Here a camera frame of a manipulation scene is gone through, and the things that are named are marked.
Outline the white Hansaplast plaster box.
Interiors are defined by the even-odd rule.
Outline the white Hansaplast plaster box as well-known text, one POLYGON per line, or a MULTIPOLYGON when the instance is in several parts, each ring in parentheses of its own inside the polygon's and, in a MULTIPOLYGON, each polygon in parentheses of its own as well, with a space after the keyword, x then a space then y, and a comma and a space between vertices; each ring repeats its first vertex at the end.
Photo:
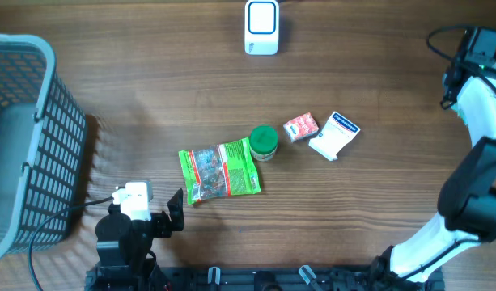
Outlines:
POLYGON ((337 154, 360 132, 360 128, 334 111, 317 136, 308 145, 329 161, 337 160, 337 154))

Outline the green candy bag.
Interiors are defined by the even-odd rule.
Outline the green candy bag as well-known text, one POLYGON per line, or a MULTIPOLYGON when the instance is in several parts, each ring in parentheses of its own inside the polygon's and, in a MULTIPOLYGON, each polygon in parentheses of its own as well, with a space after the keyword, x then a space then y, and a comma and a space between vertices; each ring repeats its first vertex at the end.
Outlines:
POLYGON ((246 137, 203 150, 181 150, 178 155, 189 205, 217 197, 261 192, 246 137))

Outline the green lid jar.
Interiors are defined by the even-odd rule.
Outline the green lid jar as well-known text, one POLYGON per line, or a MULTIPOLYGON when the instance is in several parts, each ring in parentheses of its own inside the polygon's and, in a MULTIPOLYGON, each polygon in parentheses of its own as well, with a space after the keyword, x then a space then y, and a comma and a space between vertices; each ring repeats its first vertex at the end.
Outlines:
POLYGON ((248 140, 251 154, 256 160, 269 161, 276 154, 278 133, 273 127, 266 124, 255 127, 248 140))

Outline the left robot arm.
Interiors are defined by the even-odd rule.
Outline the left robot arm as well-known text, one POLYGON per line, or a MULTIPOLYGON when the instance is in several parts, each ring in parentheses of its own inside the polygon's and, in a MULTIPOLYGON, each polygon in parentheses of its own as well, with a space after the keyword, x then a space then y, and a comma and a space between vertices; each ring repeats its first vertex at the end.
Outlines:
POLYGON ((95 228, 100 261, 87 272, 85 290, 169 291, 173 284, 161 271, 151 250, 155 238, 169 238, 184 229, 184 193, 167 202, 169 212, 154 213, 150 221, 132 220, 116 206, 95 228))

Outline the small red tissue pack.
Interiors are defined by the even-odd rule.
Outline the small red tissue pack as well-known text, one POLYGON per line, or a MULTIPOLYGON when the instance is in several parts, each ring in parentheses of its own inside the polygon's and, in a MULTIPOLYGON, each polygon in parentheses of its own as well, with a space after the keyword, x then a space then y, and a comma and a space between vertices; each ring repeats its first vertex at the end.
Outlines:
POLYGON ((302 140, 318 132, 319 126, 310 112, 287 121, 283 128, 291 142, 302 140))

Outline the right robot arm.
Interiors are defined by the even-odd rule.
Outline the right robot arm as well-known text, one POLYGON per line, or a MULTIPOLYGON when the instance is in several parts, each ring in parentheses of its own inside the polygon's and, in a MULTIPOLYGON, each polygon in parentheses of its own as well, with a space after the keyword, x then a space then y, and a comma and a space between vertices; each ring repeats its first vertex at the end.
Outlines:
POLYGON ((424 287, 432 273, 458 254, 496 239, 496 30, 462 25, 443 76, 442 109, 466 124, 472 149, 442 186, 436 214, 410 239, 375 258, 373 289, 424 287))

